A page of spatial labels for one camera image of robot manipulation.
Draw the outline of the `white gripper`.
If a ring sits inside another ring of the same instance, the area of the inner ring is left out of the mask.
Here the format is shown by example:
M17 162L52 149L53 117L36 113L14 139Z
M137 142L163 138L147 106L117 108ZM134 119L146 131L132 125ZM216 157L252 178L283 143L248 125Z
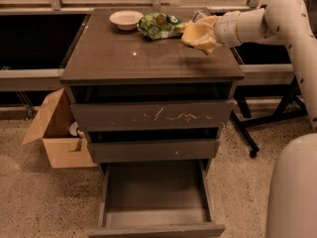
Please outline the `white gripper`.
M240 11L227 12L223 16L208 16L199 19L194 26L199 34L214 33L214 35L204 35L192 42L192 46L211 55L213 51L222 45L224 47L237 47L241 44L238 37L238 19Z

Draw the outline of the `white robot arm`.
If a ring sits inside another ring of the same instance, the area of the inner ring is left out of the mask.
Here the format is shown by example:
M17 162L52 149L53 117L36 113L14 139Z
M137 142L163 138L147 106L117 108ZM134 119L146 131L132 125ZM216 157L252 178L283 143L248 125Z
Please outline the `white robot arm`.
M224 47L278 41L287 49L312 126L317 120L317 39L303 0L270 0L263 9L228 12L214 35ZM271 176L265 238L317 238L317 133L292 140Z

